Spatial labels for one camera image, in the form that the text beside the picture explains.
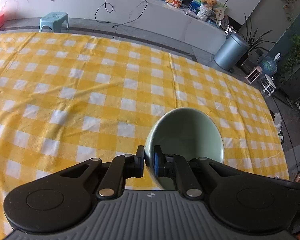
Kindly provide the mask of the blue plastic stool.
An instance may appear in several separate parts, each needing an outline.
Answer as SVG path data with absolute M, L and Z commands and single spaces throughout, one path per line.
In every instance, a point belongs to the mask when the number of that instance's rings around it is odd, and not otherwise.
M 60 33 L 64 22 L 69 29 L 69 17 L 66 12 L 51 12 L 40 19 L 39 32 L 41 33 L 44 27 L 48 27 L 53 33 Z

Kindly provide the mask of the grey metal trash bin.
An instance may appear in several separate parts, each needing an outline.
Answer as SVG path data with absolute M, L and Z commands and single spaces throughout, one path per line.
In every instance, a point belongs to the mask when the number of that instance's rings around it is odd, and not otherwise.
M 213 59 L 223 70 L 229 71 L 249 48 L 249 44 L 240 35 L 230 32 Z

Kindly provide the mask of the yellow checkered tablecloth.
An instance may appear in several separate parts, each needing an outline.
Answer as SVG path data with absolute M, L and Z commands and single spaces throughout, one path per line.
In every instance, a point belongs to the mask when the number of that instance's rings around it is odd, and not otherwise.
M 260 92 L 185 57 L 108 38 L 0 35 L 0 239 L 8 192 L 93 157 L 134 153 L 165 113 L 191 107 L 223 138 L 224 162 L 288 179 Z

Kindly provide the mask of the teddy bear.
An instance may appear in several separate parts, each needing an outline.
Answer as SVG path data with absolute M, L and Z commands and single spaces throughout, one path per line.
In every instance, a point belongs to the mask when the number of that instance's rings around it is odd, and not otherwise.
M 197 16 L 200 20 L 206 21 L 212 15 L 217 0 L 202 0 Z

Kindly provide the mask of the water jug with pump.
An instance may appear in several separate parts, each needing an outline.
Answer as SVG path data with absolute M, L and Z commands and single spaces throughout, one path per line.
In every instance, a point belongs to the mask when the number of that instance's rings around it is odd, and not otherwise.
M 262 72 L 267 74 L 269 77 L 274 76 L 277 72 L 277 61 L 281 58 L 281 53 L 277 53 L 274 57 L 266 56 L 258 64 Z

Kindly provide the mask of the white round stool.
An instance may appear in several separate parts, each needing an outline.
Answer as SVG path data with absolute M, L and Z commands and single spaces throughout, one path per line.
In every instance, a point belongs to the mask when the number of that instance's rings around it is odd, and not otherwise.
M 276 89 L 273 79 L 267 74 L 264 74 L 264 76 L 261 77 L 260 81 L 261 81 L 261 85 L 263 86 L 261 92 L 262 96 L 264 98 L 270 97 Z

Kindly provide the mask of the white tv console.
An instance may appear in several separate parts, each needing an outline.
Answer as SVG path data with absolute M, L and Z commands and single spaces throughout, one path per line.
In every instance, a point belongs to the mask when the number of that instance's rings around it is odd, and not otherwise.
M 42 17 L 53 11 L 70 18 L 100 21 L 102 26 L 130 26 L 217 53 L 224 31 L 188 16 L 161 0 L 0 0 L 6 20 Z

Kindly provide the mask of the green ceramic bowl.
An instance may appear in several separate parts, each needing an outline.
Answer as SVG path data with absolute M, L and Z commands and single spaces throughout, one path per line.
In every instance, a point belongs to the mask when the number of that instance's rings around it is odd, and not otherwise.
M 176 108 L 164 114 L 151 128 L 145 143 L 145 162 L 151 178 L 162 190 L 174 189 L 170 178 L 158 178 L 154 172 L 154 146 L 159 145 L 162 153 L 181 155 L 187 161 L 207 157 L 224 162 L 222 136 L 203 112 L 194 108 Z

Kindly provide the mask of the hanging ivy plant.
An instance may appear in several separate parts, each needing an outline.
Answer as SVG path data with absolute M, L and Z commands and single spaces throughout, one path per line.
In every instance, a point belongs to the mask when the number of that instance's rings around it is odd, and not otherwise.
M 294 67 L 300 65 L 300 35 L 293 35 L 292 42 L 293 45 L 280 70 L 281 82 L 292 77 Z

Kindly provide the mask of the potted floor plant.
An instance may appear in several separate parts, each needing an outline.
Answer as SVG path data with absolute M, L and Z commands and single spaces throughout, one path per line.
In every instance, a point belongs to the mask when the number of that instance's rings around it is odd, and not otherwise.
M 248 59 L 249 54 L 252 51 L 260 49 L 260 50 L 264 50 L 264 51 L 269 52 L 269 50 L 266 49 L 266 48 L 264 48 L 263 45 L 265 43 L 277 44 L 277 42 L 269 41 L 269 40 L 266 40 L 264 38 L 266 35 L 268 35 L 269 33 L 271 33 L 272 30 L 269 30 L 269 31 L 261 34 L 260 36 L 257 36 L 258 29 L 255 29 L 253 31 L 252 21 L 248 20 L 247 17 L 246 17 L 246 15 L 244 16 L 244 18 L 245 18 L 244 26 L 245 26 L 245 29 L 246 29 L 246 34 L 242 35 L 241 33 L 239 33 L 239 35 L 241 35 L 243 37 L 243 40 L 245 40 L 245 42 L 248 44 L 249 48 L 243 54 L 243 56 L 239 59 L 239 61 L 236 63 L 236 66 L 238 68 L 241 68 L 242 64 Z

